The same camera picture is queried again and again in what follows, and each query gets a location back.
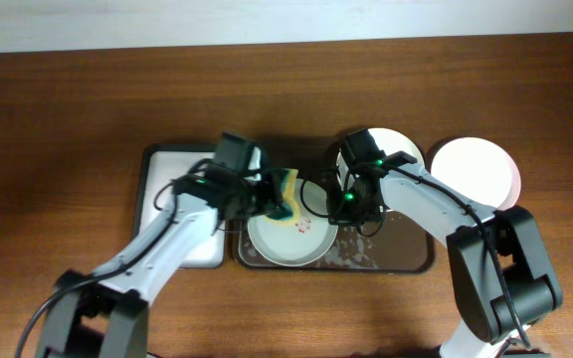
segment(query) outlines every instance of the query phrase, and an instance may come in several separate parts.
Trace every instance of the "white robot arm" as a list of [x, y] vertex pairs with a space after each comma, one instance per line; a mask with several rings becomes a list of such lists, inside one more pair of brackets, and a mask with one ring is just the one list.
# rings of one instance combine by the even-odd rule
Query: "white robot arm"
[[[225, 220], [283, 211], [284, 171], [267, 168], [256, 143], [223, 134], [214, 159], [172, 181], [165, 208], [123, 251], [90, 275], [68, 271], [59, 278], [24, 330], [16, 357], [44, 312], [37, 358], [145, 357], [149, 306], [190, 253]], [[105, 335], [82, 324], [82, 317], [97, 315], [108, 317]]]
[[[384, 208], [404, 214], [447, 247], [455, 299], [463, 321], [441, 346], [443, 358], [492, 358], [509, 338], [560, 307], [563, 295], [536, 223], [523, 208], [477, 203], [434, 178], [417, 159], [385, 156], [367, 130], [340, 143], [347, 174], [331, 180], [331, 224], [382, 223]], [[349, 188], [349, 176], [353, 184]], [[502, 268], [497, 255], [512, 255]]]

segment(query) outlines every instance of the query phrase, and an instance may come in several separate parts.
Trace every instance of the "white plate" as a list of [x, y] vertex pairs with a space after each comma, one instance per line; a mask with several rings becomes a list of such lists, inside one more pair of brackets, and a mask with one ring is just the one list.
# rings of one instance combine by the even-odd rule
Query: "white plate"
[[[272, 263], [296, 267], [309, 264], [324, 255], [335, 241], [337, 227], [310, 214], [299, 198], [302, 180], [295, 180], [295, 200], [300, 217], [292, 225], [276, 224], [266, 217], [249, 220], [247, 230], [256, 250]], [[306, 205], [319, 214], [326, 214], [326, 192], [307, 182], [304, 187]]]
[[498, 145], [481, 138], [460, 138], [444, 145], [433, 160], [431, 174], [481, 204], [511, 208], [521, 191], [514, 160]]

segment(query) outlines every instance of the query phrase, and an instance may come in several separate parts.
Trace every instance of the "yellow sponge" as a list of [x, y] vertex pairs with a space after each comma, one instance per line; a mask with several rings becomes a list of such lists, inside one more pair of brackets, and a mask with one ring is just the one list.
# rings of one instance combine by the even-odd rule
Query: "yellow sponge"
[[284, 169], [279, 172], [282, 179], [281, 192], [283, 202], [275, 213], [265, 215], [265, 219], [278, 225], [293, 225], [299, 220], [299, 204], [295, 200], [295, 178], [297, 169]]

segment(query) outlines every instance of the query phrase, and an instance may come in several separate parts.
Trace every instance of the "wooden table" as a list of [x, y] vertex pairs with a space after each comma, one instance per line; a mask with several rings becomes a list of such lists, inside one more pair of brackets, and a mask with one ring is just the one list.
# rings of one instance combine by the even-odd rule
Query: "wooden table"
[[[143, 148], [223, 130], [314, 157], [347, 128], [424, 150], [505, 148], [565, 305], [531, 330], [573, 356], [573, 34], [0, 55], [0, 356], [66, 269], [130, 236]], [[348, 356], [435, 347], [459, 322], [446, 251], [422, 276], [179, 272], [152, 308], [165, 357]], [[27, 354], [34, 351], [38, 330]]]

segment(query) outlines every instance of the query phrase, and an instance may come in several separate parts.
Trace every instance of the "black cable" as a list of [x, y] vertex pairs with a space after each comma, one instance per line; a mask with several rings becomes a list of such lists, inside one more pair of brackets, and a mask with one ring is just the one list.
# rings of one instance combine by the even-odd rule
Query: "black cable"
[[306, 183], [309, 182], [314, 175], [318, 175], [318, 174], [321, 174], [321, 173], [324, 173], [324, 172], [328, 172], [328, 171], [332, 171], [332, 172], [336, 173], [336, 170], [337, 170], [337, 169], [334, 168], [334, 167], [333, 167], [333, 168], [323, 168], [323, 169], [319, 169], [318, 171], [313, 172], [313, 173], [307, 175], [304, 179], [302, 179], [302, 185], [299, 187], [299, 200], [302, 202], [302, 205], [304, 206], [304, 208], [305, 208], [309, 213], [311, 213], [313, 216], [316, 216], [316, 217], [322, 218], [322, 219], [328, 219], [328, 218], [329, 218], [328, 215], [319, 214], [319, 213], [316, 213], [316, 212], [312, 211], [312, 210], [308, 207], [308, 205], [306, 205], [306, 202], [304, 201], [304, 185], [306, 185]]
[[227, 233], [227, 234], [230, 234], [230, 233], [231, 234], [240, 234], [243, 232], [242, 230], [225, 230], [225, 229], [220, 229], [220, 228], [218, 228], [216, 230]]
[[161, 207], [158, 206], [158, 197], [160, 197], [160, 194], [162, 194], [162, 193], [165, 191], [165, 189], [167, 189], [167, 188], [169, 188], [170, 186], [172, 186], [172, 184], [174, 184], [173, 181], [169, 182], [169, 184], [167, 184], [167, 185], [165, 185], [164, 187], [162, 187], [162, 189], [160, 189], [160, 190], [158, 191], [158, 193], [156, 193], [156, 196], [154, 196], [154, 209], [156, 209], [156, 210], [158, 210], [158, 211], [163, 210], [163, 208], [161, 208]]
[[269, 168], [262, 168], [262, 169], [249, 169], [247, 171], [245, 171], [243, 174], [241, 174], [241, 177], [243, 178], [247, 178], [247, 177], [251, 177], [251, 176], [255, 176], [255, 175], [264, 175], [264, 174], [269, 174], [269, 173], [273, 173], [273, 172], [282, 172], [285, 171], [287, 169], [285, 168], [281, 168], [281, 167], [269, 167]]
[[194, 163], [194, 165], [192, 165], [189, 170], [187, 171], [188, 174], [194, 174], [197, 173], [200, 170], [200, 167], [207, 164], [207, 163], [211, 163], [213, 162], [214, 159], [211, 158], [203, 158], [200, 159], [199, 161], [197, 161], [196, 163]]
[[377, 235], [377, 233], [379, 233], [380, 230], [382, 230], [385, 222], [386, 222], [386, 210], [384, 209], [384, 211], [382, 212], [382, 220], [379, 222], [379, 225], [377, 226], [377, 229], [375, 229], [374, 232], [372, 232], [368, 235], [364, 235], [364, 233], [362, 233], [362, 228], [357, 227], [357, 234], [363, 236], [364, 238], [372, 238], [375, 235]]
[[505, 340], [505, 342], [503, 343], [503, 345], [501, 346], [501, 348], [498, 350], [496, 357], [500, 358], [500, 357], [509, 357], [508, 355], [504, 355], [510, 347], [514, 346], [518, 346], [519, 344], [524, 345], [523, 341], [521, 341], [518, 338], [507, 338]]
[[172, 202], [174, 203], [173, 208], [172, 208], [172, 212], [171, 212], [171, 215], [168, 218], [167, 224], [165, 225], [163, 230], [156, 236], [156, 238], [154, 238], [154, 240], [152, 240], [152, 242], [147, 246], [147, 248], [145, 248], [145, 250], [143, 250], [140, 254], [138, 254], [129, 263], [127, 263], [125, 265], [121, 265], [116, 270], [108, 272], [108, 273], [100, 274], [97, 276], [89, 275], [87, 279], [85, 279], [79, 283], [75, 283], [71, 286], [61, 288], [57, 292], [53, 293], [48, 299], [46, 299], [46, 301], [41, 306], [39, 306], [37, 311], [35, 311], [35, 313], [32, 315], [32, 317], [30, 318], [30, 321], [28, 321], [28, 324], [26, 324], [26, 327], [24, 328], [23, 332], [21, 333], [21, 337], [19, 338], [19, 343], [17, 343], [17, 349], [15, 350], [15, 358], [21, 358], [21, 354], [23, 353], [24, 346], [26, 345], [26, 341], [28, 340], [28, 336], [30, 335], [30, 332], [32, 331], [33, 327], [35, 326], [35, 324], [37, 324], [37, 321], [39, 321], [41, 316], [50, 307], [52, 307], [58, 300], [63, 298], [68, 293], [72, 293], [76, 290], [83, 289], [83, 288], [88, 287], [90, 285], [96, 284], [96, 283], [98, 283], [104, 279], [109, 279], [109, 278], [115, 277], [119, 274], [125, 273], [128, 269], [130, 269], [138, 261], [140, 261], [145, 255], [147, 255], [147, 253], [151, 250], [151, 248], [153, 248], [156, 245], [156, 243], [158, 243], [158, 241], [165, 235], [165, 233], [169, 230], [169, 228], [174, 223], [174, 219], [175, 219], [176, 213], [177, 213], [178, 197], [174, 196], [174, 200]]
[[516, 330], [518, 331], [518, 335], [521, 337], [521, 341], [523, 342], [523, 345], [525, 346], [525, 348], [527, 350], [531, 349], [532, 345], [531, 345], [529, 339], [527, 338], [527, 334], [525, 334], [525, 330], [521, 326], [521, 322], [520, 322], [520, 319], [518, 318], [518, 315], [516, 314], [516, 308], [514, 307], [514, 301], [512, 301], [512, 297], [511, 297], [509, 290], [507, 288], [507, 282], [505, 281], [505, 276], [503, 276], [503, 270], [501, 269], [501, 263], [498, 260], [498, 254], [496, 253], [496, 249], [494, 247], [494, 244], [491, 242], [491, 240], [487, 236], [487, 230], [485, 229], [483, 222], [478, 217], [478, 215], [475, 213], [475, 211], [471, 208], [471, 206], [464, 203], [461, 199], [459, 199], [459, 197], [457, 197], [455, 194], [453, 194], [448, 189], [440, 186], [439, 184], [436, 184], [436, 183], [433, 183], [429, 180], [426, 180], [422, 176], [417, 176], [417, 175], [411, 174], [411, 173], [409, 173], [403, 169], [399, 169], [398, 167], [394, 167], [394, 166], [383, 165], [382, 167], [385, 169], [388, 169], [388, 170], [398, 172], [398, 173], [405, 175], [405, 176], [407, 176], [413, 180], [417, 180], [421, 184], [428, 185], [429, 187], [434, 188], [434, 189], [442, 192], [443, 194], [445, 194], [446, 196], [451, 198], [455, 203], [457, 203], [457, 205], [459, 205], [462, 209], [464, 209], [466, 211], [466, 214], [469, 215], [475, 221], [475, 223], [477, 224], [477, 228], [481, 233], [481, 238], [483, 239], [483, 242], [485, 243], [485, 247], [487, 248], [487, 251], [489, 252], [489, 256], [492, 259], [492, 263], [494, 265], [494, 270], [496, 271], [496, 276], [498, 278], [498, 283], [501, 286], [501, 291], [502, 291], [503, 296], [505, 298], [505, 304], [507, 305], [507, 309], [509, 310], [509, 314], [512, 318], [512, 322], [513, 322]]

